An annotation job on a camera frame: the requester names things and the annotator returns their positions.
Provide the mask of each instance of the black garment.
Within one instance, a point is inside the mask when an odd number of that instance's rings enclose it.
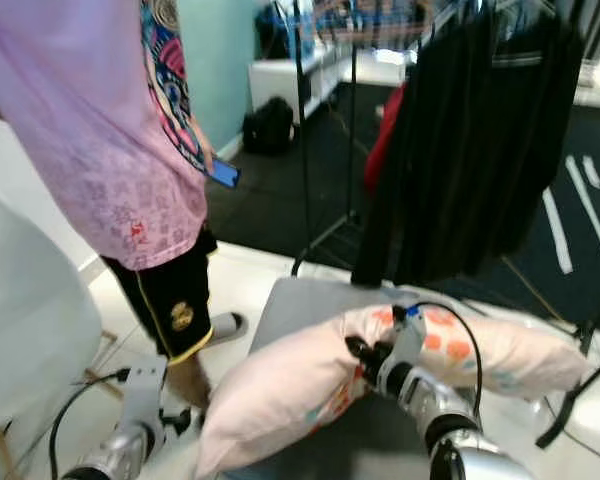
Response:
[[[394,283],[475,272],[517,248],[555,175],[577,84],[582,41],[544,19],[498,46],[539,51],[540,64],[492,66],[491,14],[420,54],[398,115],[354,283],[378,285],[389,244],[403,237]]]
[[[216,248],[215,238],[203,227],[191,250],[154,268],[134,272],[102,257],[158,353],[171,361],[188,358],[211,337],[207,255]]]

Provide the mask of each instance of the gray table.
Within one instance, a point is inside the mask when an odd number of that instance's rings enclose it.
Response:
[[[382,303],[409,304],[421,299],[418,293],[405,290],[280,279],[271,291],[251,351],[346,310]],[[428,464],[411,418],[395,402],[369,396],[318,433],[255,465],[228,472],[225,478],[424,480],[429,478]]]

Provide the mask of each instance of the black floor mat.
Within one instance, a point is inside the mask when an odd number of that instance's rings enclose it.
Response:
[[[307,122],[311,228],[315,234],[345,213],[350,86],[341,85],[333,110],[322,106]],[[384,104],[391,89],[357,86],[356,138],[361,145],[353,158],[353,206],[364,219],[370,200],[362,188],[365,149],[373,146],[379,121],[376,105]],[[573,155],[582,171],[582,156],[593,158],[600,176],[600,109],[575,106],[565,140],[564,157]],[[237,190],[211,182],[207,193],[212,228],[220,240],[296,256],[306,245],[302,165],[297,143],[275,158],[240,153],[234,163],[242,168]],[[600,219],[600,189],[587,183]],[[582,324],[600,311],[600,242],[564,164],[551,186],[567,236],[574,271],[564,275],[544,207],[523,248],[510,260],[546,302],[565,320]],[[343,267],[339,258],[353,262],[357,254],[355,231],[343,240],[328,242],[335,258],[316,252],[311,261]],[[428,285],[457,297],[467,297],[549,316],[545,306],[523,284],[510,266],[494,261],[478,275],[446,279]]]

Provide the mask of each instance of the hand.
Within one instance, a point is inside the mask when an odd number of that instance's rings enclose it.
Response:
[[[211,146],[211,142],[204,134],[200,126],[197,122],[192,122],[193,133],[195,133],[196,138],[198,139],[198,145],[200,145],[200,150],[202,150],[202,157],[204,159],[204,166],[207,169],[207,173],[213,173],[213,157],[216,154],[216,151]]]

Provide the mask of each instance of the white stripe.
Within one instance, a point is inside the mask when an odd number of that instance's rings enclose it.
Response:
[[[549,188],[542,192],[542,200],[544,201],[544,208],[547,211],[547,217],[549,217],[549,225],[551,226],[551,233],[553,233],[553,242],[556,245],[558,263],[560,264],[562,273],[567,275],[573,272],[573,264],[571,263],[571,257],[569,256],[567,237],[562,228],[558,207],[556,207],[556,201],[553,199],[553,195]]]
[[[580,201],[582,202],[584,209],[587,211],[589,219],[593,224],[593,228],[595,229],[596,234],[598,235],[598,240],[600,241],[600,220],[598,220],[598,215],[596,214],[596,211],[593,208],[593,204],[591,203],[591,199],[589,198],[589,194],[587,193],[587,186],[585,185],[584,180],[580,175],[580,171],[578,170],[576,161],[571,155],[567,157],[567,170],[569,170],[569,174],[571,175],[573,185],[576,187],[578,195],[580,195]]]
[[[584,173],[587,174],[587,179],[592,187],[600,189],[600,177],[596,171],[596,167],[593,164],[593,159],[588,155],[582,157],[582,164],[584,165]]]

